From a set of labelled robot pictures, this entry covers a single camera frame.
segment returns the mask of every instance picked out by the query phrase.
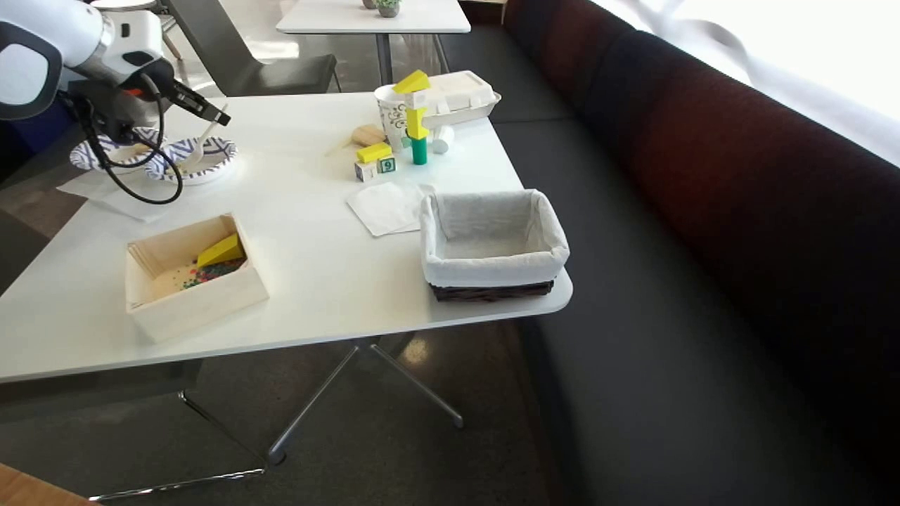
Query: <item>white paper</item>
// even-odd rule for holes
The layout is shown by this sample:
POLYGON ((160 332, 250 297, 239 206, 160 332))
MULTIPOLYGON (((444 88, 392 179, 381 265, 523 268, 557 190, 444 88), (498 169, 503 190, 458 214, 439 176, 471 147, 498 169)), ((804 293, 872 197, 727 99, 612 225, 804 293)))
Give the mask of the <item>white paper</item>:
POLYGON ((420 231, 420 190, 398 183, 372 183, 354 190, 346 206, 358 214, 364 228, 381 238, 392 234, 420 231))

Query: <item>window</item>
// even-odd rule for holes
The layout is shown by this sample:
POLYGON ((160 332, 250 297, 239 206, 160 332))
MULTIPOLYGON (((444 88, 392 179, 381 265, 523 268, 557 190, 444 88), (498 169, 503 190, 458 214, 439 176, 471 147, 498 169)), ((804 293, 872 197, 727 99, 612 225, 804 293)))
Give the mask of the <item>window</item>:
POLYGON ((900 166, 893 0, 593 0, 900 166))

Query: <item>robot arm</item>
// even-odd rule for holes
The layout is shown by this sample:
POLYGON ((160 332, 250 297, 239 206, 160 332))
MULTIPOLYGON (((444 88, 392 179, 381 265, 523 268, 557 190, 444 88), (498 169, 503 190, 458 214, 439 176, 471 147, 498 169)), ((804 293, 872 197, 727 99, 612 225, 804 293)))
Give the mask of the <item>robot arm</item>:
POLYGON ((223 109, 176 79, 159 36, 160 24, 149 12, 101 13, 81 0, 0 0, 0 121, 42 113, 63 68, 72 68, 90 82, 229 123, 223 109))

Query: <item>sponge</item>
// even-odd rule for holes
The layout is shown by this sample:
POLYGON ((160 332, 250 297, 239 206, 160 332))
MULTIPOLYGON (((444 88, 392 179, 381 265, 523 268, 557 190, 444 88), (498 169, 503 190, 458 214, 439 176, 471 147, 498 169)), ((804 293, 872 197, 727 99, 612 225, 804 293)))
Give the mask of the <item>sponge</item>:
POLYGON ((413 71, 410 75, 405 75, 405 79, 399 79, 399 82, 394 85, 394 92, 398 92, 398 96, 410 96, 410 92, 420 92, 420 89, 425 89, 425 88, 432 88, 427 72, 413 71))
POLYGON ((377 162, 377 161, 387 161, 387 158, 394 158, 392 144, 372 144, 372 147, 358 150, 358 161, 361 162, 377 162))
POLYGON ((223 265, 223 262, 242 262, 246 249, 242 249, 242 238, 236 234, 225 237, 223 242, 207 248, 195 265, 197 268, 208 268, 208 265, 223 265))

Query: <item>yellow object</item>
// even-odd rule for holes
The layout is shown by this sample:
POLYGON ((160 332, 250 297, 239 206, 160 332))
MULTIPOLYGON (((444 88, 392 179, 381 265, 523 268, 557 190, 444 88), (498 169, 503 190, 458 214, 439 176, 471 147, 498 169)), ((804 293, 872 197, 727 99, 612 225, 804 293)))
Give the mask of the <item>yellow object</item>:
POLYGON ((195 265, 208 268, 208 265, 239 262, 239 259, 246 259, 242 238, 232 234, 223 242, 207 248, 195 265))
POLYGON ((358 161, 361 162, 377 162, 377 161, 387 161, 387 158, 394 158, 392 144, 372 144, 372 147, 358 150, 358 161))
POLYGON ((432 88, 427 72, 413 71, 410 75, 405 75, 405 79, 399 79, 399 82, 394 85, 394 92, 410 96, 410 92, 420 92, 420 89, 425 89, 425 88, 432 88))
POLYGON ((410 138, 427 138, 427 127, 425 127, 425 107, 413 107, 405 113, 405 135, 410 138))

